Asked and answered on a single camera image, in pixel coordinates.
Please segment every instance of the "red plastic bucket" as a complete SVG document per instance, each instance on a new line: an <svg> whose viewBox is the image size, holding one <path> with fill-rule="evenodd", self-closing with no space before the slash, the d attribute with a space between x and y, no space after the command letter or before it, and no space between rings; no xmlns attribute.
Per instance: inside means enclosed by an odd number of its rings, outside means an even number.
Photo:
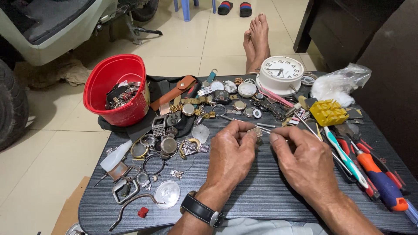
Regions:
<svg viewBox="0 0 418 235"><path fill-rule="evenodd" d="M141 82L136 96L124 106L106 110L106 93L117 83ZM109 57L96 65L84 87L83 103L90 112L102 116L115 126L129 126L139 122L148 112L150 91L146 82L144 62L133 54Z"/></svg>

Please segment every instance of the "orange screwdriver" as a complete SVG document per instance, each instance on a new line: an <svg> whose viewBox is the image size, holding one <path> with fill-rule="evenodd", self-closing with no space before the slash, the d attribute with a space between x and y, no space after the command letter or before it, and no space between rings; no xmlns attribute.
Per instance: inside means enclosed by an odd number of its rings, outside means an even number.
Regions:
<svg viewBox="0 0 418 235"><path fill-rule="evenodd" d="M366 170L369 175L369 179L376 186L382 201L389 208L395 211L405 211L408 209L408 203L405 198L403 198L403 195L398 187L386 174L382 172L382 170L380 170L380 168L373 161L372 156L363 152L363 150L360 150L352 140L350 141L356 149L357 160Z"/></svg>

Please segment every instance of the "slipper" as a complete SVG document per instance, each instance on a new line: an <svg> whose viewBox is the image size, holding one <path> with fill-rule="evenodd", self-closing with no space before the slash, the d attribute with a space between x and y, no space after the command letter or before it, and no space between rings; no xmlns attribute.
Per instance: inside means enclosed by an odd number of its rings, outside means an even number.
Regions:
<svg viewBox="0 0 418 235"><path fill-rule="evenodd" d="M247 2L243 2L240 5L240 16L241 17L248 17L251 16L252 14L252 9L251 9L251 4L247 3Z"/></svg>
<svg viewBox="0 0 418 235"><path fill-rule="evenodd" d="M230 3L229 1L223 1L221 5L218 7L218 14L228 15L229 11L232 9L233 6L233 3Z"/></svg>

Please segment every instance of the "white alarm clock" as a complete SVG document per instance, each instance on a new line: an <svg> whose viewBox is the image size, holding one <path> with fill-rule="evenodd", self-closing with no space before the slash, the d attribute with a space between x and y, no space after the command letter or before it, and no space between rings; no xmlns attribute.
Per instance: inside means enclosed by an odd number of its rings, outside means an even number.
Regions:
<svg viewBox="0 0 418 235"><path fill-rule="evenodd" d="M292 58L286 56L272 56L267 58L260 68L257 75L257 88L265 92L269 90L281 97L291 96L301 87L301 77L303 76L303 65Z"/></svg>

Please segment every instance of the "kickstand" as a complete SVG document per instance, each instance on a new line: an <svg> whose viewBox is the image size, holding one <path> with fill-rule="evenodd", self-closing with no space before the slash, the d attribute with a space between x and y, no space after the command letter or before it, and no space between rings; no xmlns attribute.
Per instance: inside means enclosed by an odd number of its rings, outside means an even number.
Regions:
<svg viewBox="0 0 418 235"><path fill-rule="evenodd" d="M133 44L137 44L137 45L141 45L142 42L139 39L139 33L140 32L144 32L144 33L155 33L158 35L162 35L163 33L159 30L148 30L148 29L144 29L142 27L138 27L135 26L133 24L133 18L132 18L132 13L129 12L129 15L126 16L126 25L129 28L129 31L131 32L131 35L133 37Z"/></svg>

